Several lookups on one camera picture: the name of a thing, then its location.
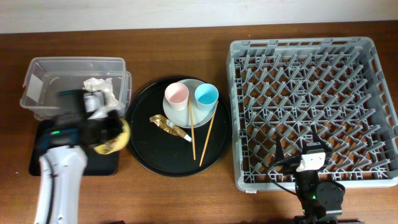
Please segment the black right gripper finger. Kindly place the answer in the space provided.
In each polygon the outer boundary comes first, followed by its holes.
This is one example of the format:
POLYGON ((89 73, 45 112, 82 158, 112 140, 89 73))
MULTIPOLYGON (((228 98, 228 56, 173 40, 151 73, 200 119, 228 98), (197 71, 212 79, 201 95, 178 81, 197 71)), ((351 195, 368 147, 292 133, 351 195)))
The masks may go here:
POLYGON ((283 152, 283 148, 282 145, 280 143, 280 137, 277 136, 276 140, 275 140, 275 161, 279 162, 282 161, 284 159, 284 152, 283 152))
POLYGON ((325 152, 331 152, 331 148, 318 136, 316 126, 312 126, 312 136, 313 142, 317 143, 317 146, 322 148, 325 152))

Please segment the yellow plastic bowl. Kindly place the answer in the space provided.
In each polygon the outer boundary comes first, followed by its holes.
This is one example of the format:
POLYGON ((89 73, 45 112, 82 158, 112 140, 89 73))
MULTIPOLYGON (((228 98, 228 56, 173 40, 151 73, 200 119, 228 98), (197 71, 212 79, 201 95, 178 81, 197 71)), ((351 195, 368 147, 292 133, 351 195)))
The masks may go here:
POLYGON ((120 151, 128 144, 131 130, 125 119, 120 119, 122 122, 122 133, 120 133, 117 137, 112 140, 105 142, 99 146, 94 147, 94 151, 98 154, 107 155, 112 154, 114 152, 120 151))

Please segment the white paper napkin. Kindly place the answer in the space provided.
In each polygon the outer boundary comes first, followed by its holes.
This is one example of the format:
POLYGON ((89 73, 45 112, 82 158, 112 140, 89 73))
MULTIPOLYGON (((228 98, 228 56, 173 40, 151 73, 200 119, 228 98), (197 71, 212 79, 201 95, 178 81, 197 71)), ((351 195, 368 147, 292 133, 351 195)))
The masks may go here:
POLYGON ((106 106, 109 109, 119 110, 121 106, 113 93, 112 78, 89 78, 83 82, 87 91, 101 91, 104 94, 106 106))

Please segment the wooden chopstick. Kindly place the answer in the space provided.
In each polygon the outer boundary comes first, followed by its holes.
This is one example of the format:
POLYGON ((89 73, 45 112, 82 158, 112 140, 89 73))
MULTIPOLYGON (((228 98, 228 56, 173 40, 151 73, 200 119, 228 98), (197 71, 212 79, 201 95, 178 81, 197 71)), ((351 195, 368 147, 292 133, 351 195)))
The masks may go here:
POLYGON ((219 103, 219 101, 217 101, 216 104, 215 104, 215 112, 214 112, 214 114, 213 114, 213 116, 211 118, 210 125, 209 125, 209 128, 208 128, 208 132, 207 132, 207 135, 206 135, 205 145, 203 147, 203 151, 202 151, 201 159, 200 159, 200 164, 199 164, 200 167, 202 166, 203 160, 205 158, 206 150, 207 150, 207 147, 208 147, 208 141, 209 141, 209 138, 210 138, 212 127, 213 127, 213 122, 214 122, 214 119, 215 119, 218 103, 219 103))
POLYGON ((193 125, 193 110, 192 110, 192 100, 190 96, 188 97, 188 105, 189 105, 189 112, 190 112, 190 124, 191 124, 191 134, 192 134, 192 150, 193 150, 193 160, 196 160, 196 146, 195 146, 195 132, 194 132, 194 125, 193 125))

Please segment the gold foil wrapper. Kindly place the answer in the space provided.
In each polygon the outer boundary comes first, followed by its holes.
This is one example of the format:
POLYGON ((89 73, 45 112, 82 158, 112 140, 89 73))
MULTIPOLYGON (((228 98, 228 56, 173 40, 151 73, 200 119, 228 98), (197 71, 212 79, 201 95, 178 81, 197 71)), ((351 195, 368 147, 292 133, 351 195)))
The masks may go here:
POLYGON ((179 126, 171 122, 171 120, 167 119, 161 114, 151 116, 149 118, 149 121, 171 135, 178 136, 188 142, 192 142, 192 138, 182 128, 180 128, 179 126))

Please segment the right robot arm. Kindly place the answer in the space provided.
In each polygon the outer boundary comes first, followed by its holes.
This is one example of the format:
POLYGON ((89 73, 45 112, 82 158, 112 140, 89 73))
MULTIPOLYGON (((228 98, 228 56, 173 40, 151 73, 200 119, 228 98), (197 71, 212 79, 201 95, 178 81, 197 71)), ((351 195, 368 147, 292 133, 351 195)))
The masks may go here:
POLYGON ((337 223, 345 187, 334 180, 320 180, 318 173, 326 167, 332 149, 318 136, 316 127, 311 131, 312 142, 287 162, 286 173, 295 178, 295 194, 303 210, 294 223, 337 223))

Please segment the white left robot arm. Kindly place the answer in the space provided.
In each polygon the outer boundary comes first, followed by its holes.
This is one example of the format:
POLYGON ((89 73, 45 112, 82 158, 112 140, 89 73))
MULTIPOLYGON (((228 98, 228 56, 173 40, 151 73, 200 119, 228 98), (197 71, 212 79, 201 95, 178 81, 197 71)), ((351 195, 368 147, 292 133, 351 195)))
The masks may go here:
POLYGON ((57 95, 61 112, 48 119, 35 143, 40 190, 35 223, 77 223, 80 182, 90 155, 124 148, 127 121, 106 106, 102 91, 68 90, 57 95))

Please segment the black rectangular waste tray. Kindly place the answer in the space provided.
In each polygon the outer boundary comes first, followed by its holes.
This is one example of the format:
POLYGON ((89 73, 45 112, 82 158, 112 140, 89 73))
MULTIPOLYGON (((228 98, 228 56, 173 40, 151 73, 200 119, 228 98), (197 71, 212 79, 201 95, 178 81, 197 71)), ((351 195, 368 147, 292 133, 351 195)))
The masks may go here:
MULTIPOLYGON (((44 131, 47 128, 51 128, 52 126, 53 122, 51 122, 51 120, 43 120, 38 124, 35 135, 34 147, 32 150, 29 164, 29 174, 32 176, 40 176, 39 157, 35 145, 39 141, 39 138, 44 133, 44 131)), ((106 176, 117 173, 119 152, 102 155, 97 154, 94 150, 89 150, 87 152, 87 156, 88 162, 83 173, 84 176, 106 176)))

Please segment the clear plastic waste bin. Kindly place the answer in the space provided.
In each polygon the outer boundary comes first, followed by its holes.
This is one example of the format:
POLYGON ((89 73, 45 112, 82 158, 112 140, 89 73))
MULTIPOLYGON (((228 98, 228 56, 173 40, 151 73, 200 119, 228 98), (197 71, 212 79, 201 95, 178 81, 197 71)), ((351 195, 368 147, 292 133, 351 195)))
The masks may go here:
POLYGON ((111 79, 117 109, 123 117, 131 102, 132 80, 126 63, 119 57, 37 57, 32 59, 24 79, 20 106, 31 110, 37 120, 59 113, 57 94, 81 90, 90 79, 111 79))

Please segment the grey plastic dishwasher rack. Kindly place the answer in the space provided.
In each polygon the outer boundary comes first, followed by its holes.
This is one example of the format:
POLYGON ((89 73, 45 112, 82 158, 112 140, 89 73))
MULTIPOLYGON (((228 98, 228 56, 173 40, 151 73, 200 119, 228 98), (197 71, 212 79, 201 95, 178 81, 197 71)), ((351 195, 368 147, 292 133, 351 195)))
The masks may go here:
POLYGON ((236 187, 292 189, 275 143, 300 154, 311 129, 332 150, 321 179, 347 188, 397 184, 397 115, 368 37, 236 40, 226 59, 236 187))

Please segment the round black serving tray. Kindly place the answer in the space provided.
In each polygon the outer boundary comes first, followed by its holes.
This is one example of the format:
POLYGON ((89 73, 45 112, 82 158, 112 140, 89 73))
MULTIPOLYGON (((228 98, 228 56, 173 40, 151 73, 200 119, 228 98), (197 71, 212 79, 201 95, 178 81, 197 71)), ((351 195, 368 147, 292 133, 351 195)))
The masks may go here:
POLYGON ((197 174, 216 163, 227 151, 232 138, 231 109, 228 97, 219 96, 210 137, 203 162, 200 157, 208 133, 209 123, 195 128, 197 159, 193 159, 192 143, 160 129, 149 118, 164 115, 162 101, 166 87, 186 76, 174 76, 154 81, 144 88, 131 102, 126 121, 131 129, 128 148, 132 155, 152 172, 185 177, 197 174))

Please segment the light blue plastic cup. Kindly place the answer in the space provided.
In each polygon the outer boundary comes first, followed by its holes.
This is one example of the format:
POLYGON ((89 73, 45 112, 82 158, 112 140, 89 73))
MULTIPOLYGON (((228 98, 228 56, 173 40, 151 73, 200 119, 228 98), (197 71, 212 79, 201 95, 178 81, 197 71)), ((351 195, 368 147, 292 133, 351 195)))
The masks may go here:
POLYGON ((215 106, 219 93, 214 85, 204 83, 196 88, 194 96, 199 110, 210 111, 215 106))

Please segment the light grey round plate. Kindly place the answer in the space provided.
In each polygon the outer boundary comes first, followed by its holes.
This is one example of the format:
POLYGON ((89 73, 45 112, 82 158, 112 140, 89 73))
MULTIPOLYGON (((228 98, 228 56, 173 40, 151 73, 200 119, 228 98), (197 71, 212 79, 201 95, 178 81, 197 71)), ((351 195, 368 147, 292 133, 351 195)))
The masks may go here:
MULTIPOLYGON (((213 105, 211 110, 206 110, 206 111, 201 110, 199 109, 197 101, 194 96, 197 87, 199 87, 202 84, 205 84, 205 82, 197 79, 183 79, 179 80, 178 83, 182 83, 188 88, 190 97, 192 98, 193 126, 197 128, 209 122, 216 111, 215 105, 213 105)), ((188 105, 185 109, 177 111, 171 107, 166 97, 164 97, 162 106, 164 109, 165 116, 173 124, 176 124, 180 128, 191 128, 190 111, 188 105)))

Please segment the light pink plastic cup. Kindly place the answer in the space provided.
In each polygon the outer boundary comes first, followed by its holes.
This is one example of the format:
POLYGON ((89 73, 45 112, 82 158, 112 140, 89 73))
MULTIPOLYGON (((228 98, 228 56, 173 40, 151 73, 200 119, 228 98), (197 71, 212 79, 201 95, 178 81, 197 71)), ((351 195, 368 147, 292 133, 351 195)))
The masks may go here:
POLYGON ((172 83, 165 89, 165 99, 176 111, 184 110, 188 105, 189 90, 183 83, 172 83))

